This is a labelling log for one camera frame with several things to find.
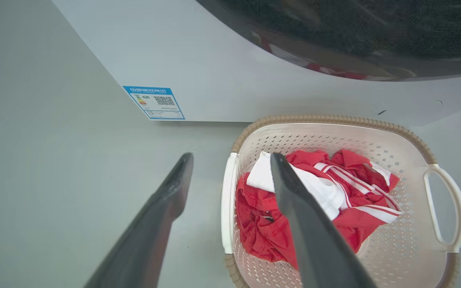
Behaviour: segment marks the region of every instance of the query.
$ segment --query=gray floor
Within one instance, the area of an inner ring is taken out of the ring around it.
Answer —
[[[233,287],[220,188],[246,125],[150,122],[50,1],[0,0],[0,287],[81,287],[185,151],[192,185],[159,286]],[[461,186],[461,114],[418,132]]]

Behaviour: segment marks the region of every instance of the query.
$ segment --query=blue and white sticker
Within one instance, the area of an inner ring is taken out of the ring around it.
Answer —
[[[122,86],[152,120],[185,120],[170,88]]]

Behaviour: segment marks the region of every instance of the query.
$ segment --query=laundry basket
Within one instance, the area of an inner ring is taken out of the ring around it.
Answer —
[[[271,263],[249,255],[239,240],[235,214],[236,183],[261,151],[282,153],[348,149],[383,166],[399,179],[390,193],[404,213],[380,226],[357,257],[380,287],[454,287],[461,247],[461,192],[441,169],[426,144],[407,129],[386,122],[331,115],[272,116],[248,126],[227,161],[222,190],[222,242],[230,276],[237,287],[299,288],[300,274],[287,262]],[[453,241],[443,241],[428,184],[436,173],[455,204]]]

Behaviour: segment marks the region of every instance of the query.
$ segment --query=qr code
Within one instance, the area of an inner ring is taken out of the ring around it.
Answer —
[[[175,105],[175,103],[172,101],[172,97],[154,96],[154,99],[158,102],[159,105]]]

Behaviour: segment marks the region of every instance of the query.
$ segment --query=red garment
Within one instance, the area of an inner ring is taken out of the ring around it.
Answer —
[[[399,207],[387,195],[399,179],[372,169],[369,159],[341,150],[329,160],[323,151],[296,151],[286,156],[293,166],[329,179],[343,188],[346,201],[333,224],[356,253],[375,229],[398,217]],[[298,269],[287,218],[280,213],[275,194],[247,185],[249,173],[238,180],[236,218],[243,248],[267,261],[286,261]]]

